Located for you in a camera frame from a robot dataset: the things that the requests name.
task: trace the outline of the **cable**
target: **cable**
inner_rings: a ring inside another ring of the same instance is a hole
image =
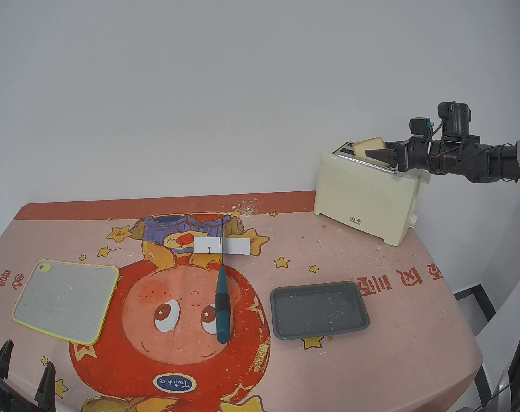
[[[439,157],[447,155],[448,153],[452,153],[453,151],[456,151],[457,149],[458,149],[458,147],[453,147],[453,148],[447,149],[446,151],[443,151],[442,153],[439,153],[436,155],[430,155],[429,157],[431,157],[433,159],[438,159]]]
[[[504,143],[501,147],[500,147],[500,152],[498,153],[498,163],[500,165],[500,179],[504,182],[511,182],[513,181],[514,179],[504,179],[503,178],[503,175],[502,175],[502,150],[503,148],[506,146],[506,145],[509,145],[510,147],[512,147],[513,145],[511,145],[510,143]]]
[[[498,395],[500,395],[501,393],[503,393],[503,391],[505,391],[507,388],[509,388],[511,386],[511,383],[514,383],[517,381],[517,379],[520,377],[520,373],[517,374],[517,377],[515,377],[512,381],[510,381],[506,386],[504,386],[502,389],[500,389],[496,394],[494,394],[492,397],[489,398],[489,401],[487,402],[487,405],[490,403],[490,401],[494,398],[494,397],[497,397]],[[474,410],[473,412],[479,412],[481,409],[485,408],[486,406],[479,406],[476,410]]]
[[[466,157],[464,160],[459,161],[459,162],[458,162],[456,165],[454,165],[452,168],[449,168],[449,169],[447,169],[447,170],[445,170],[445,171],[441,171],[440,173],[437,173],[437,174],[447,174],[447,173],[449,173],[450,171],[452,171],[453,169],[458,168],[460,165],[464,164],[465,162],[467,162],[467,161],[473,159],[476,155],[479,155],[479,154],[481,154],[481,153],[483,153],[483,152],[485,152],[485,151],[488,151],[488,150],[490,150],[490,149],[493,149],[493,148],[499,148],[499,147],[501,147],[501,146],[503,146],[503,145],[492,145],[492,146],[490,146],[490,147],[483,148],[481,151],[478,151],[478,152],[476,152],[476,153],[474,153],[474,154],[472,154],[472,155],[469,155],[469,156]]]
[[[435,131],[432,133],[432,136],[435,136],[437,134],[437,132],[441,129],[441,127],[443,126],[443,122],[444,122],[444,119],[441,119],[441,123],[439,124],[439,127],[437,127],[435,129]]]

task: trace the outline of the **cartoon character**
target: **cartoon character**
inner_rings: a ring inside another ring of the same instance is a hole
[[[157,241],[143,241],[146,259],[120,269],[99,341],[91,347],[69,346],[79,377],[108,396],[88,400],[83,412],[214,412],[220,402],[242,400],[262,379],[270,332],[258,295],[244,276],[226,267],[232,337],[218,343],[214,294],[220,255],[189,252],[193,240],[186,231],[212,233],[216,226],[211,222],[217,221],[219,233],[242,235],[240,220],[230,223],[227,217],[163,216],[162,229],[149,232],[144,219],[142,239],[155,236]],[[167,228],[167,220],[173,227]],[[200,224],[189,227],[194,220]]]

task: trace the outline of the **white paper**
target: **white paper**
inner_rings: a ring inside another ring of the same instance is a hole
[[[220,238],[193,237],[194,253],[220,253]]]
[[[220,253],[220,238],[193,237],[194,253]],[[250,255],[250,238],[224,238],[224,254]]]

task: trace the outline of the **teal knife handle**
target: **teal knife handle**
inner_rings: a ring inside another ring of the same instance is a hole
[[[216,338],[220,343],[229,342],[229,313],[228,312],[217,312],[216,313]]]

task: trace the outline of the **cream toaster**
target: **cream toaster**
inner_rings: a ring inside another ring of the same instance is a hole
[[[406,173],[361,160],[354,142],[325,148],[321,156],[313,212],[400,245],[410,227],[420,183],[431,174],[419,169]]]

